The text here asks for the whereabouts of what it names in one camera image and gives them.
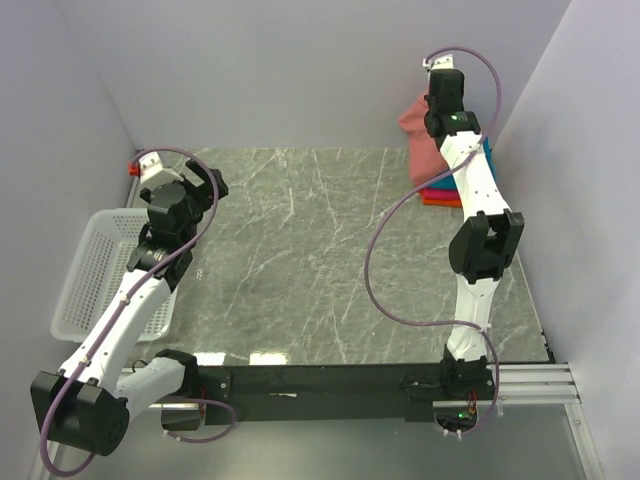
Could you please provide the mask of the salmon pink t shirt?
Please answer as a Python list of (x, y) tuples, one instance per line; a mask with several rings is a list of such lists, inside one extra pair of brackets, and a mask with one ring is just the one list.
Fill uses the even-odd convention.
[(397, 123), (408, 138), (409, 179), (414, 186), (448, 170), (448, 165), (441, 156), (435, 141), (427, 132), (424, 118), (429, 107), (425, 89), (408, 109), (399, 116)]

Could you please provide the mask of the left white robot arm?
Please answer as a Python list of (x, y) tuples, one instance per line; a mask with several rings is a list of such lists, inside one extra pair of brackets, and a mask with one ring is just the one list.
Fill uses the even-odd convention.
[(228, 193), (219, 170), (194, 159), (186, 166), (201, 184), (160, 160), (143, 159), (138, 174), (146, 221), (120, 285), (72, 356), (56, 372), (38, 373), (31, 384), (43, 447), (57, 442), (107, 456), (148, 406), (167, 396), (186, 402), (199, 392), (197, 360), (184, 352), (163, 351), (140, 371), (120, 376), (145, 326), (189, 269), (197, 241)]

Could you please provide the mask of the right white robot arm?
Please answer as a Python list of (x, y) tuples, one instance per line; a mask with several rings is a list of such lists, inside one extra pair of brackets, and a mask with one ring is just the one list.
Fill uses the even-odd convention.
[(449, 244), (458, 291), (457, 324), (446, 353), (472, 362), (487, 355), (483, 335), (494, 294), (512, 263), (525, 222), (499, 192), (479, 121), (464, 108), (464, 83), (464, 74), (453, 67), (430, 71), (425, 126), (452, 172), (463, 210), (463, 224)]

